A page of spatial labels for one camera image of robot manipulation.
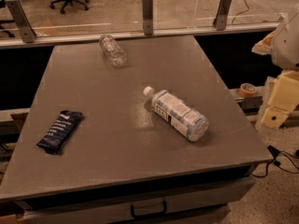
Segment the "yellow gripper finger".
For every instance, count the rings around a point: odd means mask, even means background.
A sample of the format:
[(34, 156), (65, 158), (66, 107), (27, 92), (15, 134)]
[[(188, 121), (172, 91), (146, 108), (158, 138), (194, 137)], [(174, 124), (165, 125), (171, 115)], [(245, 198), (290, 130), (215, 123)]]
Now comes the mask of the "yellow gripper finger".
[(272, 52), (272, 43), (274, 39), (275, 32), (271, 32), (264, 39), (256, 43), (251, 51), (259, 55), (270, 55)]
[(275, 79), (261, 119), (262, 125), (279, 128), (297, 106), (299, 106), (299, 72), (285, 70)]

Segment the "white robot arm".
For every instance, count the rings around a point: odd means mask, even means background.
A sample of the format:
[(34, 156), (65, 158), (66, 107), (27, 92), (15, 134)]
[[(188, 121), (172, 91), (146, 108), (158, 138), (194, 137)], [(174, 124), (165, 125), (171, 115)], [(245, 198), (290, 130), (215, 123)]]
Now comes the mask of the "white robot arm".
[(282, 69), (261, 118), (261, 124), (279, 128), (299, 106), (299, 5), (296, 4), (276, 30), (251, 49), (260, 55), (269, 54), (272, 63)]

